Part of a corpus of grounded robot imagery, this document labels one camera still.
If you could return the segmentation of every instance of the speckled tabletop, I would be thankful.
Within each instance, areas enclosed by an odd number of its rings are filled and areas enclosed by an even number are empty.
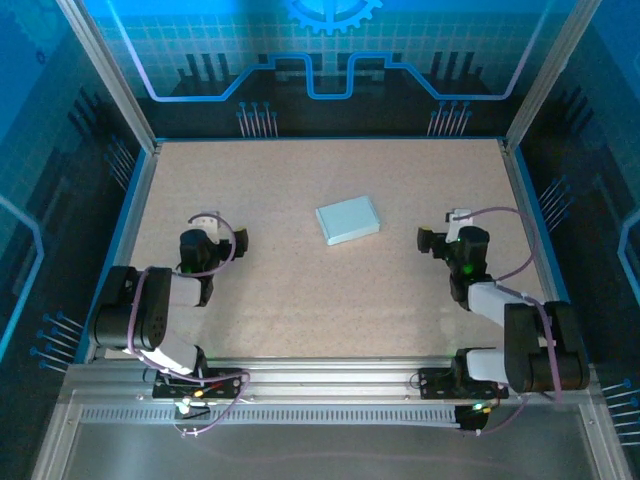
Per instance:
[[[315,208],[360,195],[381,231],[328,247]],[[248,228],[249,253],[216,276],[207,307],[170,312],[208,356],[452,354],[500,345],[502,329],[451,300],[448,269],[418,252],[417,228],[446,231],[446,211],[494,205],[515,206],[495,140],[168,143],[132,264],[174,267],[187,219],[218,210]],[[491,234],[494,276],[526,259],[516,215],[476,224]],[[506,284],[542,298],[533,266]]]

